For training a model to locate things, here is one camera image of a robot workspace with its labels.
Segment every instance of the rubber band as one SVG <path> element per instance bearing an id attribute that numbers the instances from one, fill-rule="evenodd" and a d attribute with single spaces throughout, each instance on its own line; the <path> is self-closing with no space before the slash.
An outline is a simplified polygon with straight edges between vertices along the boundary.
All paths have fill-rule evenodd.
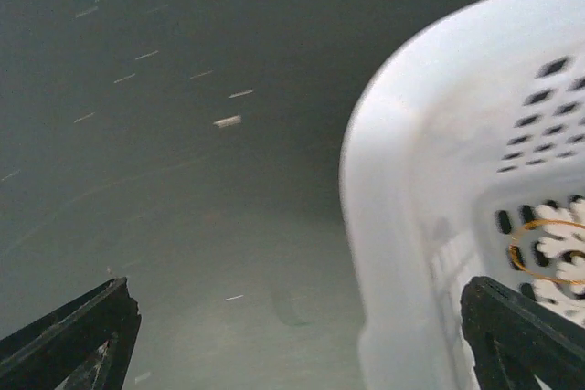
<path id="1" fill-rule="evenodd" d="M 585 279 L 583 279 L 583 280 L 565 280 L 565 279 L 545 276 L 543 274 L 536 273 L 535 271 L 532 271 L 531 269 L 527 269 L 520 262 L 520 259 L 518 258 L 518 255 L 516 254 L 516 249 L 519 248 L 518 243 L 520 241 L 520 238 L 527 231 L 534 230 L 535 228 L 540 227 L 540 226 L 544 226 L 546 224 L 561 224 L 564 226 L 574 226 L 574 227 L 585 230 L 585 226 L 580 224 L 580 223 L 575 223 L 572 221 L 564 221 L 561 219 L 535 219 L 534 221 L 530 221 L 529 223 L 524 224 L 524 226 L 522 228 L 519 228 L 514 233 L 514 235 L 512 235 L 512 242 L 510 243 L 510 246 L 508 247 L 508 253 L 510 255 L 510 258 L 512 259 L 512 262 L 514 262 L 514 265 L 516 265 L 519 269 L 521 269 L 525 273 L 527 273 L 530 276 L 533 276 L 537 279 L 550 280 L 551 282 L 554 282 L 557 284 L 564 284 L 564 285 L 585 285 Z M 574 251 L 574 252 L 571 252 L 570 254 L 571 254 L 571 256 L 581 255 L 582 252 Z"/>

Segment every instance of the laundry basket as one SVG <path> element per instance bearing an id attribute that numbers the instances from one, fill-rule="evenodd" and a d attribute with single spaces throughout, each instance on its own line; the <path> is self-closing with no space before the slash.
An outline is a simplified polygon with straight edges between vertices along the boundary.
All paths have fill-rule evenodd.
<path id="1" fill-rule="evenodd" d="M 341 194 L 368 390 L 478 388 L 460 329 L 475 275 L 583 325 L 585 290 L 507 248 L 535 218 L 585 222 L 585 0 L 484 0 L 406 43 L 356 106 Z M 519 256 L 585 279 L 577 232 L 531 231 Z"/>

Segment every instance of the white laundry basket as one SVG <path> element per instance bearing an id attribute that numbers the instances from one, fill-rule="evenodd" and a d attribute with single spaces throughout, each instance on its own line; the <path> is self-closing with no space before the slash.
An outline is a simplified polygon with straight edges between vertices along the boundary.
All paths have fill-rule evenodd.
<path id="1" fill-rule="evenodd" d="M 514 269 L 507 246 L 534 217 L 585 221 L 585 0 L 484 0 L 415 36 L 356 106 L 341 194 L 368 390 L 478 388 L 460 330 L 474 275 L 583 325 L 585 291 Z M 530 232 L 524 262 L 585 279 L 574 231 Z"/>

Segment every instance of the hole pattern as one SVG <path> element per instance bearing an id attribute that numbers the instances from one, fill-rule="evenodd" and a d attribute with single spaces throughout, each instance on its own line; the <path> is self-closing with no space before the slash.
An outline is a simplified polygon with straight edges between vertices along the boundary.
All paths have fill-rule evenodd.
<path id="1" fill-rule="evenodd" d="M 569 57 L 559 58 L 555 61 L 551 61 L 550 63 L 545 64 L 540 71 L 538 72 L 537 76 L 539 78 L 548 77 L 550 75 L 555 75 L 556 73 L 561 72 L 564 68 L 566 68 L 569 64 Z"/>
<path id="2" fill-rule="evenodd" d="M 535 206 L 538 205 L 546 205 L 550 206 L 555 210 L 559 210 L 560 208 L 568 208 L 571 203 L 575 203 L 576 201 L 583 200 L 585 197 L 579 194 L 572 194 L 563 197 L 560 200 L 557 199 L 545 199 L 545 200 L 538 200 L 534 204 L 524 204 L 518 206 L 516 209 L 500 209 L 495 211 L 495 226 L 497 227 L 499 233 L 501 234 L 500 242 L 504 244 L 505 247 L 505 256 L 502 258 L 508 261 L 510 269 L 516 273 L 518 279 L 518 289 L 522 294 L 526 297 L 530 298 L 531 300 L 536 301 L 535 290 L 532 287 L 534 279 L 530 278 L 527 274 L 521 272 L 518 269 L 516 264 L 514 264 L 513 260 L 510 258 L 508 253 L 508 245 L 510 244 L 510 236 L 517 231 L 522 224 L 526 224 L 530 221 L 540 218 L 539 215 L 536 213 Z M 540 238 L 546 236 L 546 234 L 542 235 L 534 235 L 531 240 L 524 240 L 521 241 L 518 246 L 514 248 L 514 252 L 516 253 L 515 256 L 519 259 L 519 261 L 529 269 L 536 270 L 541 272 L 545 275 L 549 276 L 556 276 L 558 270 L 558 264 L 563 261 L 567 263 L 575 262 L 575 252 L 569 251 L 564 252 L 563 254 L 559 255 L 557 258 L 551 259 L 548 258 L 543 252 L 541 252 L 538 247 L 540 243 Z M 567 295 L 568 297 L 574 298 L 576 300 L 585 300 L 585 294 L 578 295 L 577 293 L 571 292 L 569 289 L 562 289 L 562 293 Z M 540 302 L 545 300 L 545 298 L 539 298 Z"/>
<path id="3" fill-rule="evenodd" d="M 567 128 L 565 125 L 556 125 L 554 127 L 547 128 L 544 132 L 545 136 L 552 136 L 554 134 L 560 134 Z"/>
<path id="4" fill-rule="evenodd" d="M 576 79 L 570 86 L 571 91 L 585 89 L 585 77 Z"/>
<path id="5" fill-rule="evenodd" d="M 510 257 L 510 253 L 508 252 L 508 249 L 505 249 L 505 252 L 508 256 L 508 260 L 510 262 L 510 267 L 512 267 L 512 269 L 514 271 L 520 271 L 520 268 L 514 263 L 514 261 L 512 260 L 512 258 Z M 524 256 L 522 256 L 522 250 L 518 247 L 514 247 L 514 256 L 516 256 L 516 258 L 520 261 L 520 263 L 522 265 L 526 265 L 526 262 L 524 260 Z"/>
<path id="6" fill-rule="evenodd" d="M 543 153 L 544 151 L 552 150 L 555 147 L 554 143 L 545 143 L 544 145 L 539 145 L 534 149 L 535 153 Z"/>
<path id="7" fill-rule="evenodd" d="M 527 92 L 519 101 L 501 162 L 507 174 L 536 165 L 564 163 L 585 151 L 585 76 L 572 55 L 553 58 L 536 69 Z"/>
<path id="8" fill-rule="evenodd" d="M 547 100 L 548 98 L 550 98 L 551 93 L 552 93 L 552 90 L 543 90 L 543 91 L 540 91 L 539 93 L 535 93 L 534 95 L 529 96 L 526 99 L 526 102 L 524 105 L 539 104 L 540 102 L 543 102 L 543 101 Z"/>
<path id="9" fill-rule="evenodd" d="M 580 104 L 578 102 L 571 102 L 571 104 L 562 105 L 562 106 L 557 108 L 557 111 L 555 112 L 555 116 L 563 116 L 565 114 L 572 113 L 579 106 L 580 106 Z"/>
<path id="10" fill-rule="evenodd" d="M 568 158 L 573 157 L 575 155 L 577 155 L 577 153 L 575 153 L 574 151 L 566 151 L 564 153 L 559 154 L 557 157 L 559 159 L 568 159 Z"/>
<path id="11" fill-rule="evenodd" d="M 548 267 L 550 265 L 550 259 L 538 250 L 538 241 L 532 243 L 532 256 L 539 267 Z"/>
<path id="12" fill-rule="evenodd" d="M 579 143 L 585 141 L 585 134 L 579 134 L 577 136 L 572 136 L 567 139 L 567 143 Z"/>
<path id="13" fill-rule="evenodd" d="M 505 210 L 500 210 L 496 212 L 495 219 L 497 223 L 497 228 L 500 233 L 505 235 L 509 235 L 512 232 L 512 219 L 510 215 Z"/>
<path id="14" fill-rule="evenodd" d="M 508 142 L 508 145 L 518 145 L 519 143 L 524 143 L 524 142 L 528 142 L 530 139 L 532 138 L 532 136 L 521 136 L 521 137 L 516 137 L 515 139 L 510 140 L 510 142 Z"/>
<path id="15" fill-rule="evenodd" d="M 529 283 L 521 283 L 519 289 L 524 297 L 528 297 L 532 301 L 537 301 L 537 296 L 535 296 L 534 294 L 534 289 L 532 288 L 532 285 L 530 285 Z"/>
<path id="16" fill-rule="evenodd" d="M 532 125 L 534 122 L 540 119 L 539 114 L 533 114 L 532 116 L 528 116 L 527 118 L 523 118 L 516 123 L 517 128 L 526 127 L 527 125 Z"/>
<path id="17" fill-rule="evenodd" d="M 505 155 L 503 160 L 517 159 L 518 157 L 522 157 L 523 155 L 524 155 L 524 153 L 511 153 L 511 154 Z"/>
<path id="18" fill-rule="evenodd" d="M 532 206 L 528 205 L 523 205 L 522 207 L 520 207 L 520 217 L 522 218 L 523 224 L 527 224 L 537 219 L 537 216 L 535 215 Z"/>

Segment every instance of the orange rubber band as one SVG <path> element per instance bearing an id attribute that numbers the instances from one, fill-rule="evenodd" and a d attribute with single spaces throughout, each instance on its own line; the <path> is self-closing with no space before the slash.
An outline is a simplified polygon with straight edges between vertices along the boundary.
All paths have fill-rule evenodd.
<path id="1" fill-rule="evenodd" d="M 535 271 L 532 271 L 531 269 L 527 269 L 520 262 L 517 254 L 516 254 L 516 248 L 519 248 L 518 242 L 519 242 L 520 238 L 528 230 L 534 230 L 535 228 L 540 227 L 540 226 L 544 226 L 545 224 L 562 224 L 565 226 L 574 226 L 574 227 L 585 230 L 585 226 L 582 224 L 574 223 L 572 221 L 563 221 L 561 219 L 535 219 L 534 221 L 530 221 L 529 223 L 524 224 L 524 226 L 522 228 L 519 228 L 514 233 L 514 235 L 512 235 L 512 243 L 508 247 L 508 253 L 510 254 L 510 258 L 512 259 L 512 262 L 514 262 L 514 265 L 516 265 L 519 269 L 521 269 L 525 273 L 527 273 L 530 276 L 533 276 L 537 279 L 550 280 L 551 282 L 564 284 L 564 285 L 585 285 L 585 279 L 583 279 L 583 280 L 565 280 L 565 279 L 559 279 L 559 278 L 551 278 L 550 276 L 545 276 L 543 274 L 536 273 Z M 580 251 L 575 251 L 573 253 L 579 254 L 579 255 L 581 254 Z"/>

